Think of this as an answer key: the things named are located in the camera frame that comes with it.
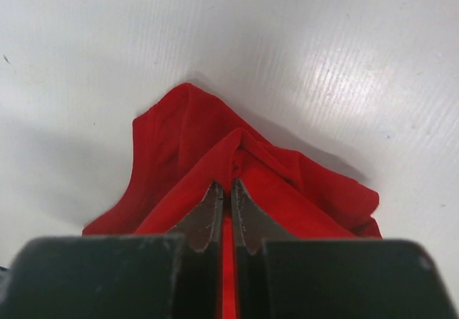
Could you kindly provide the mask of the red t-shirt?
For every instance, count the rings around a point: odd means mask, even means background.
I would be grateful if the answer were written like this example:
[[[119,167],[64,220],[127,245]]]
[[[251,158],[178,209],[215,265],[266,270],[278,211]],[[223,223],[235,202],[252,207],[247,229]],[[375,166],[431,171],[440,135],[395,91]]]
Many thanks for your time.
[[[380,237],[377,192],[274,146],[218,97],[184,83],[133,121],[133,168],[120,201],[85,235],[163,233],[217,182],[300,238]]]

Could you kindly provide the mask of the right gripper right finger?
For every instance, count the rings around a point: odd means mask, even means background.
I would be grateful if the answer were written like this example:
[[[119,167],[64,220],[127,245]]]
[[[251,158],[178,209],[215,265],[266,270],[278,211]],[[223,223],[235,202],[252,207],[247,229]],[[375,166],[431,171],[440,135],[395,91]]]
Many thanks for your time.
[[[263,243],[297,238],[253,200],[241,179],[231,188],[235,302],[238,318],[270,318],[270,293]]]

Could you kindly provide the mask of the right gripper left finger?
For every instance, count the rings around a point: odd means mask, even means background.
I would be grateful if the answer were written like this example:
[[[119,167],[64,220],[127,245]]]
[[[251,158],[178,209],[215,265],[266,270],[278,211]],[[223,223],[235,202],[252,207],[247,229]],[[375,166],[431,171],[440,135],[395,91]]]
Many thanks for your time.
[[[204,197],[169,230],[185,238],[174,284],[173,318],[222,317],[224,191],[211,182]]]

